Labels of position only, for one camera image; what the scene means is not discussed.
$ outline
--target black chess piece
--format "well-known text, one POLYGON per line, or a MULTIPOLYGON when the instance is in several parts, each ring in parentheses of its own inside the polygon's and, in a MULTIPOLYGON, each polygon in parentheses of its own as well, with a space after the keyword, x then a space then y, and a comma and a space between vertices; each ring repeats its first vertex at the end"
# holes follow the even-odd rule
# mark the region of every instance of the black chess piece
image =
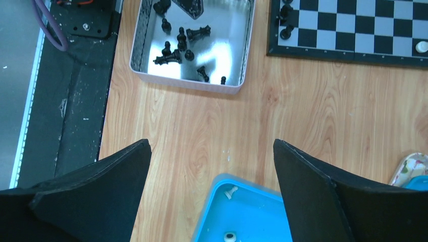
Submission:
POLYGON ((186 58, 186 60, 188 61, 192 61, 193 59, 195 59, 195 54, 191 51, 191 50, 187 50, 186 53, 184 54, 184 58, 186 58))
POLYGON ((180 39, 178 41, 177 48, 178 48, 179 51, 185 51, 187 49, 187 43, 186 43, 186 41, 180 39))
POLYGON ((171 0, 160 0, 159 2, 153 4, 154 11, 159 14, 163 15, 167 12, 168 8, 171 7, 171 0))
POLYGON ((293 8, 289 4, 284 4, 280 10, 278 18, 281 21, 287 21, 291 11, 293 11, 293 8))
POLYGON ((156 59, 153 60, 156 65, 168 64, 170 62, 177 62, 179 64, 182 63, 180 52, 176 49, 174 52, 168 56, 157 56, 156 59))
POLYGON ((293 31, 294 26, 287 25, 285 29, 281 30, 280 38, 283 40, 289 39, 291 37, 291 31, 293 31))
POLYGON ((178 29, 178 32, 179 32, 179 34, 177 35, 177 40, 178 41, 183 40, 184 42, 186 42, 186 35, 184 34, 184 28, 180 27, 178 29))
POLYGON ((201 66, 196 70, 200 75, 202 75, 205 82, 209 82, 209 76, 205 72, 205 66, 201 66))
POLYGON ((162 19, 162 30, 164 32, 171 32, 171 24, 168 22, 166 18, 162 19))
POLYGON ((193 41, 196 37, 203 37, 211 34, 211 27, 209 25, 200 27, 198 30, 186 29, 187 38, 189 41, 193 41))
POLYGON ((162 50, 162 55, 168 56, 170 54, 172 54, 171 53, 171 44, 169 41, 165 41, 165 48, 162 50))

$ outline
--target black pawn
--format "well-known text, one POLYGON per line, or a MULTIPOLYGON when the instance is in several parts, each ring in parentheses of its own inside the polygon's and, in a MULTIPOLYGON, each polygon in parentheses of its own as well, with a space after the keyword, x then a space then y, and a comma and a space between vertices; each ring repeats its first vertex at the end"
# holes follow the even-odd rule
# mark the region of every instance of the black pawn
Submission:
POLYGON ((196 70, 200 75, 203 76, 205 82, 209 82, 209 76, 205 72, 205 66, 201 66, 196 70))
POLYGON ((291 31, 293 31, 294 26, 287 25, 287 27, 280 32, 281 39, 289 39, 291 37, 291 31))
POLYGON ((293 8, 289 4, 285 4, 284 6, 282 6, 280 10, 279 19, 282 21, 286 21, 292 10, 293 8))
POLYGON ((162 50, 162 55, 168 56, 170 54, 172 54, 171 53, 171 44, 169 41, 165 41, 165 48, 162 50))
POLYGON ((184 54, 184 58, 186 58, 186 60, 188 61, 192 61, 193 59, 195 59, 195 54, 191 51, 191 50, 187 50, 186 53, 184 54))
POLYGON ((170 32, 171 31, 171 24, 168 22, 166 18, 162 19, 162 30, 164 32, 170 32))
POLYGON ((184 34, 184 28, 180 27, 178 29, 178 32, 179 32, 179 34, 177 35, 177 40, 178 41, 183 40, 184 42, 186 42, 187 38, 186 38, 186 35, 184 34))
POLYGON ((153 4, 154 11, 159 14, 163 15, 167 12, 168 8, 171 7, 171 0, 160 0, 159 2, 153 4))
POLYGON ((180 39, 178 41, 177 48, 178 48, 179 51, 185 51, 187 49, 187 43, 186 43, 186 41, 180 39))

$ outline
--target metal tray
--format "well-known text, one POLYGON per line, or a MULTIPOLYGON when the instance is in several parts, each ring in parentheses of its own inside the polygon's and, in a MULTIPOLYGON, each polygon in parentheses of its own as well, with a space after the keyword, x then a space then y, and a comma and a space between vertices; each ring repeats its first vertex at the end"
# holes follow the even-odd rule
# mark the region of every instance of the metal tray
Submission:
POLYGON ((142 0, 135 29, 130 67, 144 81, 185 88, 235 94, 245 79, 254 17, 254 0, 204 0, 203 13, 196 20, 172 2, 165 13, 171 23, 170 34, 162 30, 162 16, 156 14, 154 0, 142 0), (171 43, 171 51, 177 48, 179 27, 185 30, 209 25, 210 36, 189 42, 187 48, 195 54, 193 61, 155 65, 156 56, 162 56, 165 41, 171 43), (197 73, 205 66, 209 83, 197 73), (221 77, 226 85, 220 85, 221 77))

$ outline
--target black square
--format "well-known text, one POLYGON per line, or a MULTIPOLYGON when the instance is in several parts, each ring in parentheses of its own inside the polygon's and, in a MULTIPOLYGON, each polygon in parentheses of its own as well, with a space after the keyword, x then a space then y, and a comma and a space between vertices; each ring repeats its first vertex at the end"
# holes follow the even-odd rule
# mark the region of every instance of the black square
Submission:
POLYGON ((300 0, 299 9, 318 11, 318 0, 300 0))
POLYGON ((336 30, 336 14, 318 13, 318 29, 336 30))
POLYGON ((376 0, 376 17, 394 17, 394 1, 376 0))
POLYGON ((394 36, 412 37, 413 22, 405 19, 394 19, 394 36))
POLYGON ((293 25, 295 28, 299 27, 299 11, 294 9, 290 12, 286 21, 280 21, 280 25, 286 27, 287 25, 293 25))
POLYGON ((337 0, 339 14, 357 14, 357 0, 337 0))
POLYGON ((428 4, 413 3, 413 19, 428 20, 428 4))
POLYGON ((297 45, 302 47, 316 47, 316 30, 299 29, 297 45))
POLYGON ((374 34, 375 18, 367 16, 355 16, 355 33, 374 34))
POLYGON ((394 38, 391 36, 374 36, 374 52, 381 54, 392 54, 392 42, 394 38))
POLYGON ((355 51, 355 34, 337 32, 336 49, 355 51))

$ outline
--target wood grain surface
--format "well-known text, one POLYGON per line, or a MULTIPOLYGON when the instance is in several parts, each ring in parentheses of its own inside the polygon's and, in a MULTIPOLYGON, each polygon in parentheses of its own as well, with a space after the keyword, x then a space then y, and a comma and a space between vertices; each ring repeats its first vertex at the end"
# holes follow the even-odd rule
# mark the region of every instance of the wood grain surface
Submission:
POLYGON ((147 84, 128 65, 139 4, 124 2, 100 152, 151 144, 131 241, 190 241, 220 173, 279 191, 275 138, 384 183, 406 154, 428 152, 426 71, 267 57, 260 0, 237 95, 147 84))

